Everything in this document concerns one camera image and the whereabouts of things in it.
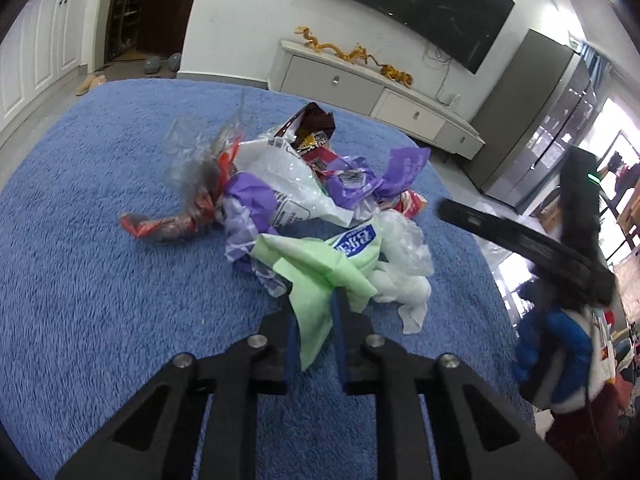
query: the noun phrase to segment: wall outlet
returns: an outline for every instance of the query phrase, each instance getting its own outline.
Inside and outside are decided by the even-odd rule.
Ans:
[[[460,94],[455,94],[453,96],[453,99],[451,99],[451,101],[449,102],[449,104],[447,105],[447,108],[449,110],[455,110],[456,107],[458,106],[458,103],[460,102]]]

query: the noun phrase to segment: screw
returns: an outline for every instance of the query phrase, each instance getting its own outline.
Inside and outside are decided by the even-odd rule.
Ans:
[[[177,366],[178,368],[186,368],[187,366],[190,366],[191,363],[193,363],[193,357],[191,357],[189,354],[178,354],[176,357],[174,357],[174,360],[172,362],[174,366]]]
[[[262,348],[269,342],[269,340],[262,334],[254,334],[251,337],[249,337],[246,341],[247,343],[249,343],[249,346],[251,348]]]
[[[460,366],[460,359],[458,359],[457,355],[453,354],[443,354],[440,362],[445,368],[458,368],[458,366]]]
[[[364,342],[372,348],[380,348],[385,343],[385,337],[380,334],[369,334]]]

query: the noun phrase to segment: white wall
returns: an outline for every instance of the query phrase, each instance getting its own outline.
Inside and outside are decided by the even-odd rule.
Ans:
[[[462,96],[457,112],[478,110],[530,28],[565,42],[566,26],[552,0],[514,0],[515,6],[477,74],[453,63],[440,99]],[[266,80],[281,38],[310,27],[321,42],[343,49],[366,46],[384,63],[410,72],[414,88],[434,96],[445,70],[423,62],[425,41],[405,26],[351,0],[194,0],[184,42],[182,72]],[[437,66],[427,60],[431,66]]]
[[[607,0],[571,0],[587,42],[640,88],[640,54]]]

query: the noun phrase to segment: tv stand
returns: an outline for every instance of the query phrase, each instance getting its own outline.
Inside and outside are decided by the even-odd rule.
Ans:
[[[415,139],[471,160],[484,145],[473,127],[426,95],[375,70],[281,40],[269,90],[338,106],[400,128]]]

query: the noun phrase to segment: drawer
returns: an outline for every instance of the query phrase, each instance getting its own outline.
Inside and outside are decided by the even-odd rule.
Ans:
[[[422,140],[433,140],[446,122],[427,108],[393,92],[386,95],[375,117]]]
[[[382,89],[382,85],[339,68],[294,56],[280,91],[369,115]]]
[[[471,160],[482,148],[482,140],[476,139],[473,135],[461,130],[455,124],[445,124],[433,142],[444,150],[451,153],[458,153]]]

